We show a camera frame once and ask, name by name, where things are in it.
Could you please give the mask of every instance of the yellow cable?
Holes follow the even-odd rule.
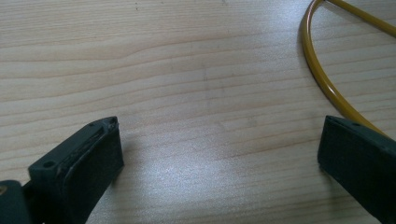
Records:
[[[323,0],[314,0],[312,1],[309,8],[306,10],[304,18],[303,18],[303,48],[306,61],[308,62],[309,68],[311,72],[319,84],[320,88],[323,90],[324,94],[330,99],[330,101],[335,105],[335,107],[340,111],[340,113],[346,117],[347,119],[351,119],[356,121],[366,127],[369,127],[378,133],[385,135],[381,130],[376,128],[369,120],[365,119],[355,108],[350,105],[347,100],[343,97],[343,95],[334,87],[332,82],[328,79],[326,73],[323,71],[318,57],[314,51],[314,46],[312,44],[311,38],[311,21],[314,15],[315,10],[318,8],[319,4],[323,2]],[[350,4],[340,1],[340,0],[329,0],[333,4],[363,18],[365,21],[370,22],[371,24],[378,26],[383,31],[387,32],[390,35],[396,37],[396,28],[392,25],[381,21],[380,19],[361,11],[360,9],[351,6]]]

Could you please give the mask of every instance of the wooden table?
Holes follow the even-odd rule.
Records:
[[[396,2],[350,0],[396,24]],[[301,1],[1,1],[0,179],[118,116],[125,167],[88,223],[376,223],[317,163]],[[396,138],[396,41],[329,3],[319,59]]]

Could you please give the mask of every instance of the screw hole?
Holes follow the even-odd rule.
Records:
[[[43,164],[44,168],[50,168],[50,167],[52,167],[54,165],[55,165],[55,161],[46,161]]]
[[[7,186],[5,185],[0,186],[0,195],[6,193],[6,191],[7,191]]]

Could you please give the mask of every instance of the wood grain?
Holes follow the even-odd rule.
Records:
[[[396,24],[396,2],[348,1]],[[376,223],[318,169],[324,116],[299,38],[310,1],[0,1],[0,179],[116,115],[125,168],[89,223]],[[396,138],[396,41],[323,4],[341,93]]]

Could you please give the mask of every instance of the black plastic jaw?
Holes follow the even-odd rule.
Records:
[[[356,122],[326,117],[320,167],[382,223],[396,223],[396,142]]]
[[[83,127],[29,167],[31,181],[15,190],[17,205],[27,209],[19,217],[30,222],[0,219],[2,224],[85,223],[111,181],[123,167],[119,124],[116,117],[99,119]],[[9,184],[0,182],[0,186]]]

